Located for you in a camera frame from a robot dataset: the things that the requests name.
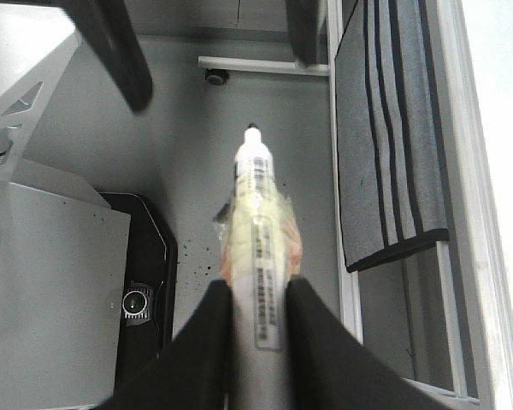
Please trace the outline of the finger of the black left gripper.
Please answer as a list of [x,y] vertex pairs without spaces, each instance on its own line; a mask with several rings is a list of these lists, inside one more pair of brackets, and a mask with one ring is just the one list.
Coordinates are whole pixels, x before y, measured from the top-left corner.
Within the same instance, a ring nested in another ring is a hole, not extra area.
[[295,62],[301,67],[318,62],[319,38],[327,15],[322,0],[285,0],[287,33]]
[[123,1],[59,1],[134,113],[146,110],[153,81]]

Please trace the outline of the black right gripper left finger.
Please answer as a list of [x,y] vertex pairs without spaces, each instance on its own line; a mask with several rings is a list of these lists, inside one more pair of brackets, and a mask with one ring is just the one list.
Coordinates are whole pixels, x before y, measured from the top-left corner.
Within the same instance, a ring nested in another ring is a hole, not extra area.
[[232,293],[217,279],[159,358],[97,407],[223,409],[231,332]]

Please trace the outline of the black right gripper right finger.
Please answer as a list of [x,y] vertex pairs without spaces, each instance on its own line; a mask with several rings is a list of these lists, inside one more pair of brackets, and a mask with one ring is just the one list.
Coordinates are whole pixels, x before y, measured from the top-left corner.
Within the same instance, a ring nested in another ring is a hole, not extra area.
[[296,409],[447,409],[369,352],[306,278],[286,287]]

